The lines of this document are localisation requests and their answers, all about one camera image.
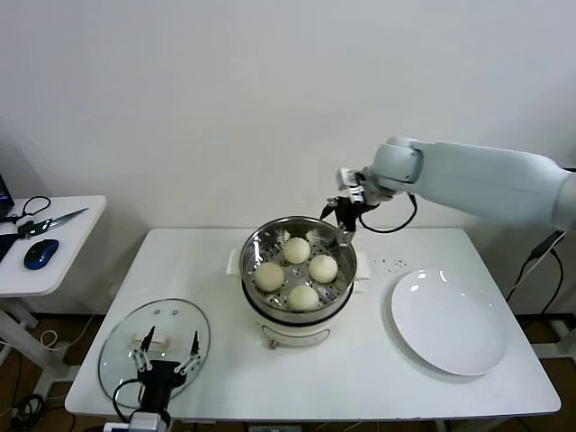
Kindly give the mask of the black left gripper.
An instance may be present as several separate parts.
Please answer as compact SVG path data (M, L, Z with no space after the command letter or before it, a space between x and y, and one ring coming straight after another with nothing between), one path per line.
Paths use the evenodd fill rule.
M182 363L167 360L149 360L149 346L154 336L152 326L139 347L132 351L132 358L138 370L138 380L143 385L141 410L146 412L166 411L172 391L185 383L186 375L200 359L198 332L194 332L190 355Z

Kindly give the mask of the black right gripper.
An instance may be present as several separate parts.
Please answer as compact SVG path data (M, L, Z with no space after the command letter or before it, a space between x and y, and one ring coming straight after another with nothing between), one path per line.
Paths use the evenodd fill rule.
M320 213L320 218L325 220L332 212L336 214L338 228L333 232L330 245L348 248L355 236L356 222L365 212L365 205L353 202L344 196L328 198Z

